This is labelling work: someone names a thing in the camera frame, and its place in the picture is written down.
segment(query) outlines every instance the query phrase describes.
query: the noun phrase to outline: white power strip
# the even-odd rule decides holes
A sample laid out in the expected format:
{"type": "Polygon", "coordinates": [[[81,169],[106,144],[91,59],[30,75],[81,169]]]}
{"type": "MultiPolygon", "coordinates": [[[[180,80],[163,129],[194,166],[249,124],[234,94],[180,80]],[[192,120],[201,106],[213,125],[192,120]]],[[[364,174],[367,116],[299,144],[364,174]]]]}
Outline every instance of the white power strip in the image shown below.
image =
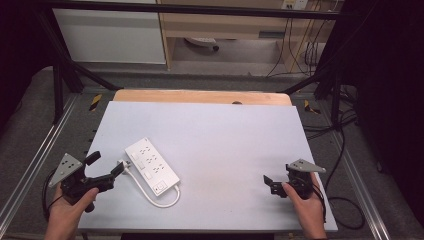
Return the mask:
{"type": "Polygon", "coordinates": [[[180,182],[149,139],[141,139],[127,147],[125,152],[156,196],[180,182]]]}

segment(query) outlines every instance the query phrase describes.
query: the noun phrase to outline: metal bracket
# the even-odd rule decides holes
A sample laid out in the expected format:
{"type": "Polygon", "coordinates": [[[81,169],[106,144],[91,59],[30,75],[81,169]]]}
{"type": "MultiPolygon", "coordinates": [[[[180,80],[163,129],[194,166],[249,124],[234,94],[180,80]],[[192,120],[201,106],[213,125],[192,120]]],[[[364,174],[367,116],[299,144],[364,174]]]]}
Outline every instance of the metal bracket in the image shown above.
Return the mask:
{"type": "Polygon", "coordinates": [[[52,177],[52,180],[49,182],[49,187],[53,187],[58,182],[70,176],[76,170],[80,169],[82,166],[83,164],[80,161],[65,153],[52,177]]]}
{"type": "Polygon", "coordinates": [[[287,165],[287,168],[299,171],[299,172],[319,172],[325,173],[327,170],[325,168],[314,165],[306,160],[299,159],[295,162],[287,165]]]}

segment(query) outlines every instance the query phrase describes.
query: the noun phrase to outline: white tabletop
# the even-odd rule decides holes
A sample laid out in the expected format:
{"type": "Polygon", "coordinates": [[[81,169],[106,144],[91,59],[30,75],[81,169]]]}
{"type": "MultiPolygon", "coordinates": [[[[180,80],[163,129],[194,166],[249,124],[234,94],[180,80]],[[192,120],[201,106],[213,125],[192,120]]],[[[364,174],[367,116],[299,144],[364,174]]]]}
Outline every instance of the white tabletop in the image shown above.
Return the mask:
{"type": "MultiPolygon", "coordinates": [[[[109,173],[119,159],[130,161],[124,149],[144,137],[181,179],[179,202],[157,208],[130,176],[120,175],[114,189],[97,196],[95,210],[83,214],[80,230],[301,229],[290,200],[271,195],[263,182],[264,174],[288,181],[285,164],[299,158],[314,163],[295,107],[110,102],[89,151],[100,151],[102,157],[86,168],[87,176],[109,173]]],[[[155,197],[135,168],[132,172],[155,201],[166,204],[175,198],[172,189],[155,197]]],[[[336,231],[326,204],[325,229],[336,231]]]]}

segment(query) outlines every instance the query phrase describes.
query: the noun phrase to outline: white cabinet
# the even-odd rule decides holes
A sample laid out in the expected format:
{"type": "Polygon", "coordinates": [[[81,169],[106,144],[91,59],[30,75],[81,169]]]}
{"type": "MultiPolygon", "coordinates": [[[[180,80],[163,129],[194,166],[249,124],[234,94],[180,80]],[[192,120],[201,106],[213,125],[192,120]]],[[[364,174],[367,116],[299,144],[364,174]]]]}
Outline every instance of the white cabinet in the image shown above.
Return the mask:
{"type": "Polygon", "coordinates": [[[157,13],[67,9],[55,9],[54,13],[74,61],[165,64],[157,13]]]}

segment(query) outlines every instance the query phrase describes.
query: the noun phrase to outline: hand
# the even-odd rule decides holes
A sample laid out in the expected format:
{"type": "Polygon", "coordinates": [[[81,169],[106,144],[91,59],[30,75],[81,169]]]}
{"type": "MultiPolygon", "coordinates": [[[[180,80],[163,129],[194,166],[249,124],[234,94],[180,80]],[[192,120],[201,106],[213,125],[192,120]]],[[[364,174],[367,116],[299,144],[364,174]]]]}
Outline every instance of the hand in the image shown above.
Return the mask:
{"type": "MultiPolygon", "coordinates": [[[[81,215],[85,208],[96,199],[98,193],[99,189],[97,188],[89,190],[75,205],[71,205],[63,197],[57,200],[51,207],[44,239],[75,239],[81,215]]],[[[62,196],[62,189],[58,184],[53,199],[60,196],[62,196]]]]}
{"type": "MultiPolygon", "coordinates": [[[[313,184],[319,186],[314,173],[311,173],[311,178],[313,184]]],[[[308,239],[327,238],[324,230],[322,203],[316,193],[313,193],[309,199],[303,200],[288,183],[283,183],[283,188],[296,209],[305,237],[308,239]]]]}

